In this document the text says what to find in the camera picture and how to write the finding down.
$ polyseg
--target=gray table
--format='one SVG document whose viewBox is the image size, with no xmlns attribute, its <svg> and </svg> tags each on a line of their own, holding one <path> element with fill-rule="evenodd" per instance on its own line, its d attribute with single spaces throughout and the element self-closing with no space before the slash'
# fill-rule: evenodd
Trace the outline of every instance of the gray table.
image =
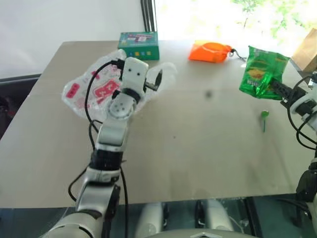
<svg viewBox="0 0 317 238">
<path fill-rule="evenodd" d="M 179 74 L 131 124 L 123 164 L 129 202 L 293 193 L 313 153 L 297 143 L 286 110 L 238 90 L 244 72 L 239 59 L 188 61 L 191 45 L 159 43 L 159 62 L 174 63 Z M 116 46 L 65 42 L 58 49 L 0 142 L 0 207 L 74 205 L 67 187 L 92 150 L 88 122 L 62 102 L 61 92 Z M 246 55 L 247 46 L 237 49 Z M 299 79 L 289 63 L 283 81 L 293 86 Z M 266 133 L 262 110 L 270 111 Z"/>
</svg>

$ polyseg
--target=white wall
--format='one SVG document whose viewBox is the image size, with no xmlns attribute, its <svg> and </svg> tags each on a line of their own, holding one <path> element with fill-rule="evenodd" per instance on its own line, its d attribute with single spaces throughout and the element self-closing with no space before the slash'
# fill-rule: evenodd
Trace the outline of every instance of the white wall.
<svg viewBox="0 0 317 238">
<path fill-rule="evenodd" d="M 42 73 L 63 41 L 144 31 L 140 0 L 0 0 L 0 78 Z"/>
</svg>

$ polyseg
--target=clear plastic bag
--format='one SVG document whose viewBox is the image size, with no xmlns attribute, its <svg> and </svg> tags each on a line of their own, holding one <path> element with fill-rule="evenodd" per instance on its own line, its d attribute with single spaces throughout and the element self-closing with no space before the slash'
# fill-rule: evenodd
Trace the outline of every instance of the clear plastic bag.
<svg viewBox="0 0 317 238">
<path fill-rule="evenodd" d="M 78 116 L 86 118 L 84 102 L 87 87 L 92 75 L 104 63 L 117 59 L 126 59 L 124 50 L 117 50 L 107 56 L 99 58 L 87 69 L 83 75 L 69 81 L 65 85 L 61 98 Z M 158 66 L 150 68 L 147 73 L 147 81 L 155 82 L 156 76 L 160 70 L 163 71 L 163 74 L 161 85 L 158 91 L 153 92 L 152 90 L 147 89 L 144 100 L 139 102 L 136 111 L 139 111 L 145 102 L 150 98 L 159 94 L 159 92 L 175 83 L 175 75 L 177 70 L 175 65 L 172 63 L 162 63 Z M 104 121 L 106 119 L 106 106 L 111 101 L 113 92 L 122 84 L 122 82 L 119 80 L 120 73 L 120 69 L 118 69 L 116 66 L 108 65 L 96 76 L 90 89 L 87 103 L 88 112 L 92 119 L 97 119 L 100 121 Z"/>
</svg>

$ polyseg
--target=small cardboard box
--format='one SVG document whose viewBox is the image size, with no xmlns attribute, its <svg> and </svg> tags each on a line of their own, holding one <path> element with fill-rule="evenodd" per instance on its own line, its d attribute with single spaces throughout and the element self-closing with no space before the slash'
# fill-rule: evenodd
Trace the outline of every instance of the small cardboard box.
<svg viewBox="0 0 317 238">
<path fill-rule="evenodd" d="M 317 29 L 313 28 L 292 56 L 293 61 L 304 72 L 317 70 Z"/>
<path fill-rule="evenodd" d="M 127 57 L 140 60 L 159 60 L 157 32 L 122 32 L 118 49 L 123 49 Z"/>
</svg>

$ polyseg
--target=plastic bag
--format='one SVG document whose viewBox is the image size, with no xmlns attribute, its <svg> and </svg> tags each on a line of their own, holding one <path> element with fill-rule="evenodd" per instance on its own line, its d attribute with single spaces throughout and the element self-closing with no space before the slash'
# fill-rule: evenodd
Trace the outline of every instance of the plastic bag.
<svg viewBox="0 0 317 238">
<path fill-rule="evenodd" d="M 281 100 L 282 98 L 270 89 L 269 84 L 273 78 L 282 82 L 288 60 L 289 57 L 279 53 L 249 46 L 249 57 L 240 91 L 256 98 Z"/>
<path fill-rule="evenodd" d="M 107 56 L 101 57 L 94 64 L 92 64 L 83 75 L 75 78 L 65 85 L 61 98 L 78 116 L 87 118 L 84 109 L 84 102 L 87 87 L 92 75 L 104 63 L 116 59 L 126 59 L 124 50 L 118 50 L 110 53 Z M 145 97 L 143 101 L 140 101 L 137 105 L 136 111 L 139 111 L 145 102 L 150 98 L 175 83 L 175 75 L 177 70 L 175 65 L 172 63 L 163 63 L 150 68 L 147 73 L 147 81 L 155 82 L 156 76 L 160 70 L 163 71 L 163 74 L 161 85 L 158 91 L 153 92 L 152 90 L 147 89 Z M 104 121 L 106 119 L 107 104 L 111 101 L 113 92 L 122 84 L 122 82 L 119 80 L 121 74 L 120 71 L 121 70 L 117 69 L 116 66 L 108 65 L 96 76 L 90 89 L 87 103 L 88 112 L 92 119 L 97 119 L 100 121 Z"/>
</svg>

